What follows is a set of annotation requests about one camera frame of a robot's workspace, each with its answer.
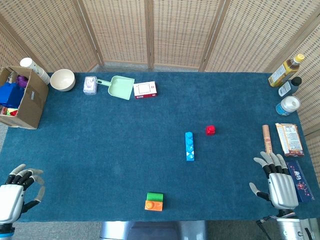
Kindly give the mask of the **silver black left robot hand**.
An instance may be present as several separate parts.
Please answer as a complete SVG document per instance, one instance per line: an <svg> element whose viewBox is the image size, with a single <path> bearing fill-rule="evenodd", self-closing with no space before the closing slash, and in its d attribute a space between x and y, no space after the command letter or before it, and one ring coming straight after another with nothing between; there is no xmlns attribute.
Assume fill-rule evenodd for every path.
<svg viewBox="0 0 320 240"><path fill-rule="evenodd" d="M45 182L41 178L44 171L35 168L26 168L20 164L8 175L4 184L0 186L0 223L12 224L21 214L41 203L45 194ZM40 185L40 189L34 200L25 202L25 193L34 183Z"/></svg>

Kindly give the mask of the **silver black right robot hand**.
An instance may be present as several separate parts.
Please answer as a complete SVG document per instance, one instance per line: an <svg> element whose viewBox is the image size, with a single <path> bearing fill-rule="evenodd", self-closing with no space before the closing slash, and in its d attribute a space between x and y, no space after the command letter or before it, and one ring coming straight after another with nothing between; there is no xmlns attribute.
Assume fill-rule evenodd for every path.
<svg viewBox="0 0 320 240"><path fill-rule="evenodd" d="M249 183L251 191L266 201L271 202L278 210L294 210L298 205L298 197L288 166L280 154L260 152L261 157L253 160L260 164L267 178L268 193L260 191L252 182Z"/></svg>

